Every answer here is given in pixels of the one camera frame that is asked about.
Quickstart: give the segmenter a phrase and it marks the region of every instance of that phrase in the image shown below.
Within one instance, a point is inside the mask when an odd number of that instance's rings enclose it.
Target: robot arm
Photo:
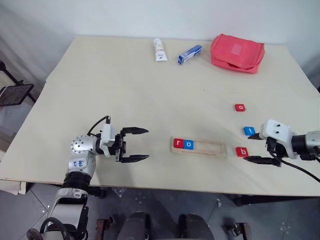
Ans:
[[[282,160],[282,158],[296,159],[300,156],[301,160],[317,160],[320,162],[320,131],[297,135],[291,130],[290,126],[269,119],[261,126],[260,133],[250,136],[249,139],[266,140],[267,151],[272,157],[248,156],[244,158],[245,160],[255,164],[275,165],[277,167],[281,167],[283,163],[303,171],[320,182],[319,178],[305,169]]]
[[[91,131],[105,120],[98,134]],[[115,155],[117,162],[134,163],[149,155],[130,155],[126,153],[126,134],[143,134],[148,130],[139,127],[124,127],[119,134],[110,125],[110,117],[100,119],[87,135],[77,136],[71,143],[71,159],[62,187],[57,191],[47,219],[42,223],[40,232],[29,229],[28,239],[41,240],[82,240],[88,238],[88,188],[96,169],[96,155],[109,158]]]

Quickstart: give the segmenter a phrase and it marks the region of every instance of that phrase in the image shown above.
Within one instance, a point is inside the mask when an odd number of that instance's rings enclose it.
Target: red bag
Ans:
[[[258,72],[265,44],[220,34],[211,44],[213,65],[251,74]]]

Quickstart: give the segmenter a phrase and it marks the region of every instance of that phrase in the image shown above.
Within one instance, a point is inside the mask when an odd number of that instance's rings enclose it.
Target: gray floor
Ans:
[[[0,239],[25,240],[29,228],[39,229],[57,189],[34,184],[26,195],[0,191]],[[176,237],[178,218],[187,213],[202,216],[216,240],[230,240],[221,227],[229,221],[249,223],[253,240],[320,239],[319,198],[237,207],[225,194],[127,188],[119,197],[108,188],[106,198],[90,196],[87,205],[89,240],[95,239],[97,219],[116,217],[117,224],[104,235],[115,240],[123,221],[136,211],[150,215],[152,239]]]

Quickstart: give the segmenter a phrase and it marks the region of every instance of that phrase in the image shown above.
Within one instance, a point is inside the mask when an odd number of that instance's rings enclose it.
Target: cable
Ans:
[[[88,240],[88,237],[89,237],[89,233],[88,233],[88,230],[85,230],[85,239],[84,240]]]
[[[293,167],[293,168],[295,168],[295,169],[298,169],[298,170],[300,170],[301,172],[304,172],[305,174],[309,175],[310,177],[312,177],[313,179],[315,179],[316,181],[318,181],[318,182],[320,183],[320,178],[316,177],[316,176],[313,175],[311,172],[308,172],[307,170],[303,169],[302,167],[299,167],[299,166],[297,166],[297,165],[294,165],[294,164],[292,164],[292,163],[289,163],[289,162],[287,162],[287,161],[282,160],[280,157],[277,157],[277,156],[276,156],[275,154],[273,154],[271,151],[269,151],[269,153],[271,154],[271,156],[272,156],[275,160],[277,160],[277,161],[279,161],[279,162],[281,162],[281,163],[283,163],[283,164],[286,164],[286,165],[288,165],[288,166],[290,166],[290,167]]]
[[[55,217],[48,217],[46,220],[43,221],[43,223],[40,227],[41,234],[43,234],[45,232],[45,227],[49,222],[52,222],[53,224],[55,224],[55,227],[57,227],[59,229],[59,231],[62,234],[63,240],[70,240],[70,235],[69,235],[69,232],[68,232],[66,226],[62,222],[60,222],[58,219],[56,219]]]
[[[99,124],[101,123],[103,120],[109,118],[109,116],[104,116],[103,118],[101,118],[99,121],[97,121],[91,128],[90,130],[88,131],[87,135],[90,136],[90,135],[93,135],[93,136],[96,136],[94,134],[91,133],[91,131]]]

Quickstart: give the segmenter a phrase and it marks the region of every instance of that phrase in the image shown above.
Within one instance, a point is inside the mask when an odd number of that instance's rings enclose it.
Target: beige table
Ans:
[[[211,65],[210,42],[163,39],[167,62],[155,62],[152,39],[78,36],[72,42],[0,163],[0,177],[61,184],[74,137],[98,119],[141,127],[127,135],[127,153],[149,154],[137,163],[97,158],[94,186],[179,189],[255,195],[320,196],[320,184],[288,166],[257,165],[236,156],[268,156],[259,131],[267,119],[299,134],[320,129],[320,95],[283,45],[266,45],[258,74]],[[177,56],[196,44],[198,57],[184,65]],[[234,104],[247,111],[236,112]],[[171,137],[225,142],[227,159],[170,152]],[[318,162],[290,160],[320,176]]]

